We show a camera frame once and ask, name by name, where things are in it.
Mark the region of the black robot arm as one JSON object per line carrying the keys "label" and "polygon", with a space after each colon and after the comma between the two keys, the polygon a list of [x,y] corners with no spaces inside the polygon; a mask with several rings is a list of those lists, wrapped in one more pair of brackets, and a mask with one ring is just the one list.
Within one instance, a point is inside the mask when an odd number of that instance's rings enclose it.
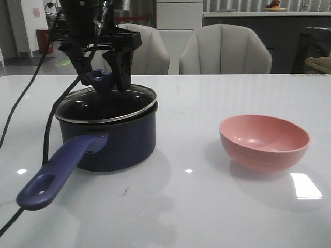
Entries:
{"label": "black robot arm", "polygon": [[116,25],[113,3],[61,1],[65,26],[51,31],[82,84],[102,94],[131,87],[133,54],[142,45],[140,32]]}

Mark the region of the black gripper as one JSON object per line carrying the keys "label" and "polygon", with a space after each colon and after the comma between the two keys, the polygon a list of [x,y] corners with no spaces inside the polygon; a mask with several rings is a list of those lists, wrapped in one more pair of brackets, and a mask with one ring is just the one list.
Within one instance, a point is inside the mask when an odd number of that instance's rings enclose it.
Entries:
{"label": "black gripper", "polygon": [[142,45],[140,32],[120,28],[115,20],[114,5],[62,5],[64,24],[49,31],[51,41],[61,41],[59,50],[67,55],[83,85],[90,85],[85,77],[92,70],[81,48],[90,44],[99,47],[128,47],[107,51],[102,57],[111,67],[118,91],[131,87],[131,67],[135,49]]}

